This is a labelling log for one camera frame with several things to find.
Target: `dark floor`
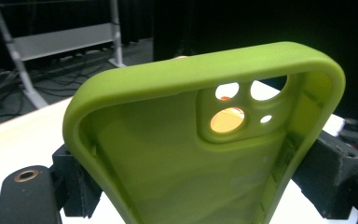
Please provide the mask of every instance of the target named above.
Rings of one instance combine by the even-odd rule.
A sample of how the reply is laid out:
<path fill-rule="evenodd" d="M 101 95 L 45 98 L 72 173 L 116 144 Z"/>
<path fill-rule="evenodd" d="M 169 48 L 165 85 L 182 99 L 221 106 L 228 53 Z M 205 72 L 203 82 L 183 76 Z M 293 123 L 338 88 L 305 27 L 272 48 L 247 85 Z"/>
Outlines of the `dark floor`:
<path fill-rule="evenodd" d="M 127 66 L 152 62 L 152 39 L 122 48 L 123 63 Z M 115 67 L 107 60 L 113 57 L 110 48 L 88 50 L 75 57 L 67 56 L 51 61 L 48 66 L 29 70 L 34 87 L 51 105 L 74 95 L 80 85 L 89 77 Z M 17 71 L 6 75 L 8 79 L 19 82 Z M 35 111 L 35 107 L 16 85 L 8 91 L 0 91 L 0 123 Z"/>

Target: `metal frame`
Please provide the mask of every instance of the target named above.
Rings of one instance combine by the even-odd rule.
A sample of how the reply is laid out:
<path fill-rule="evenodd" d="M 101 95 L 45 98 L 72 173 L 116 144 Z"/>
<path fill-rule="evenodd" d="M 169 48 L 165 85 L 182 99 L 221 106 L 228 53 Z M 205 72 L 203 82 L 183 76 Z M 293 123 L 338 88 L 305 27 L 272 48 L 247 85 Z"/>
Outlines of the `metal frame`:
<path fill-rule="evenodd" d="M 115 47 L 115 58 L 110 59 L 109 62 L 116 67 L 126 66 L 122 59 L 121 34 L 117 7 L 117 0 L 111 0 L 110 23 L 51 32 L 42 35 L 28 35 L 15 38 L 11 36 L 9 30 L 7 29 L 7 24 L 0 11 L 0 31 L 10 57 L 19 70 L 21 82 L 24 86 L 23 93 L 37 109 L 47 106 L 48 103 L 34 88 L 32 80 L 30 79 L 24 64 L 27 60 L 113 41 Z"/>

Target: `dark background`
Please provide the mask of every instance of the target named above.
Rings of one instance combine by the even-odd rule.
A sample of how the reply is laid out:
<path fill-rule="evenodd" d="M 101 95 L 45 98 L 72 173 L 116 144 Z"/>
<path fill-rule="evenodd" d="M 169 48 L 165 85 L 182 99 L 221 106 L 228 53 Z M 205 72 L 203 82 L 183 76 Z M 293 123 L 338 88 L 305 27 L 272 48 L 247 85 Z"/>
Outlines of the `dark background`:
<path fill-rule="evenodd" d="M 346 74 L 347 88 L 336 114 L 358 119 L 358 1 L 118 2 L 123 44 L 153 36 L 155 61 L 278 41 L 318 49 Z M 110 20 L 107 1 L 4 7 L 2 12 L 14 37 Z M 48 60 L 34 60 L 27 66 L 41 66 Z M 0 69 L 13 67 L 0 35 Z M 282 83 L 272 85 L 279 88 Z"/>

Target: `green phone case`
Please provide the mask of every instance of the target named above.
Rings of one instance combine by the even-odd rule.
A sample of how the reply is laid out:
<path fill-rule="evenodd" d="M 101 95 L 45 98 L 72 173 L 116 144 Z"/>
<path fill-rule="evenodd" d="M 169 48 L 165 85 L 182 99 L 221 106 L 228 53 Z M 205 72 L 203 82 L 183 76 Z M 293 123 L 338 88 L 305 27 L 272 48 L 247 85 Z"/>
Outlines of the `green phone case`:
<path fill-rule="evenodd" d="M 277 96 L 253 98 L 254 80 L 280 76 Z M 128 224 L 268 223 L 344 86 L 337 63 L 290 42 L 113 69 L 78 90 L 63 137 Z M 231 107 L 243 122 L 214 131 Z"/>

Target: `table surface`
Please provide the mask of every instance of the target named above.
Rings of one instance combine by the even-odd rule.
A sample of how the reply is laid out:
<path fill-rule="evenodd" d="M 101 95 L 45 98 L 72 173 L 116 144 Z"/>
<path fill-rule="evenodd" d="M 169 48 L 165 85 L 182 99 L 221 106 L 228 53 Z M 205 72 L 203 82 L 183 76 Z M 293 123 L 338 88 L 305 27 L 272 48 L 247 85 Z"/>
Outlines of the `table surface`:
<path fill-rule="evenodd" d="M 51 166 L 52 153 L 62 144 L 63 114 L 71 99 L 61 101 L 28 115 L 0 124 L 0 186 L 2 181 L 20 168 L 31 165 Z M 332 115 L 324 130 L 337 135 L 343 119 Z M 103 194 L 91 219 L 66 217 L 63 223 L 123 223 L 115 207 Z M 355 223 L 354 220 L 323 219 L 291 181 L 282 196 L 271 224 L 278 223 Z"/>

